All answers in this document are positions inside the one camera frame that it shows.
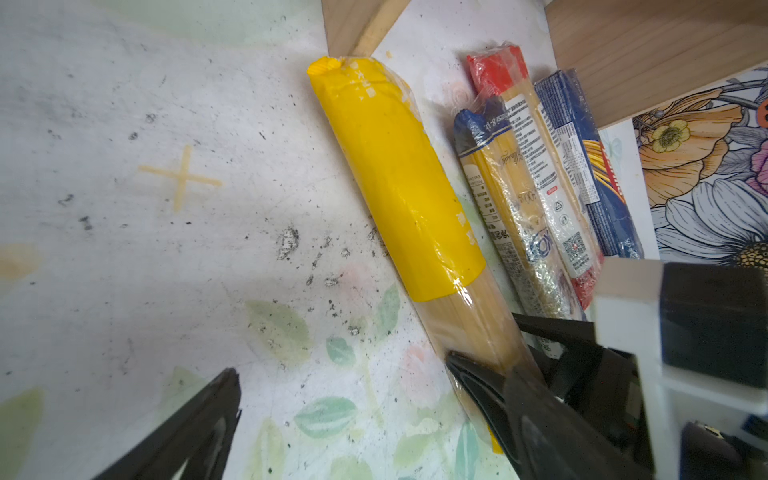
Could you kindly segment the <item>blue gold spaghetti bag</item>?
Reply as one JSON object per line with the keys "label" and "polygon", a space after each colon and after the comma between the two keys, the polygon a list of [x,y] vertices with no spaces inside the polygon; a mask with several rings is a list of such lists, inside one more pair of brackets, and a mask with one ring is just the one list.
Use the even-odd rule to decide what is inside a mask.
{"label": "blue gold spaghetti bag", "polygon": [[584,311],[555,245],[502,97],[479,99],[453,122],[454,148],[523,312],[582,321]]}

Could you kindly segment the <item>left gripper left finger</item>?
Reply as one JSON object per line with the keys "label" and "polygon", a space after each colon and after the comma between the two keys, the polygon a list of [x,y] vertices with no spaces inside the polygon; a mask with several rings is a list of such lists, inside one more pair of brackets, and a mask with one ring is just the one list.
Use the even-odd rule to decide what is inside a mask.
{"label": "left gripper left finger", "polygon": [[240,419],[233,368],[218,376],[98,479],[221,479]]}

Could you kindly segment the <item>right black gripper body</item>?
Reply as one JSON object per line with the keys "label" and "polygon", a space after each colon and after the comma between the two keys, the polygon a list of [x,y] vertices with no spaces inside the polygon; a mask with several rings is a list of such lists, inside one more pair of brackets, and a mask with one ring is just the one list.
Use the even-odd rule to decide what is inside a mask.
{"label": "right black gripper body", "polygon": [[650,462],[573,440],[579,479],[767,475],[767,278],[756,267],[610,258],[594,339],[638,374]]}

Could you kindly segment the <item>yellow spaghetti bag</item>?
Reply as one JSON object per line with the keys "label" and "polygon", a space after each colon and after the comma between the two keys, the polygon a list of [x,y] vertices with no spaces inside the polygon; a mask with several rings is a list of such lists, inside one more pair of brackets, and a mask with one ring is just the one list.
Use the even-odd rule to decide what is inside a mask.
{"label": "yellow spaghetti bag", "polygon": [[407,83],[372,58],[323,57],[307,74],[438,356],[534,368]]}

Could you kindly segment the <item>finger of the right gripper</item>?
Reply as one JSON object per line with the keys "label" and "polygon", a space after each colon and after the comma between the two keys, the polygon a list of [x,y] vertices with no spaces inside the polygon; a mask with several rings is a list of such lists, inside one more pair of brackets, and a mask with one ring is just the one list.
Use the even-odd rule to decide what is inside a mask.
{"label": "finger of the right gripper", "polygon": [[594,366],[600,359],[596,343],[595,324],[588,321],[535,317],[516,314],[515,321],[522,333],[552,340],[576,351],[574,365]]}
{"label": "finger of the right gripper", "polygon": [[518,462],[503,395],[505,377],[456,351],[447,355],[446,366],[482,413],[492,437],[508,460]]}

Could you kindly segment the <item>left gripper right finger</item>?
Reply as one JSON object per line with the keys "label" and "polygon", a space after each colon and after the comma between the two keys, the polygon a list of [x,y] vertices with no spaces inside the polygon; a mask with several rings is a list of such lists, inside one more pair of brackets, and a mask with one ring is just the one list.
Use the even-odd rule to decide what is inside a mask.
{"label": "left gripper right finger", "polygon": [[622,456],[528,369],[515,367],[503,387],[509,458],[522,479],[651,479]]}

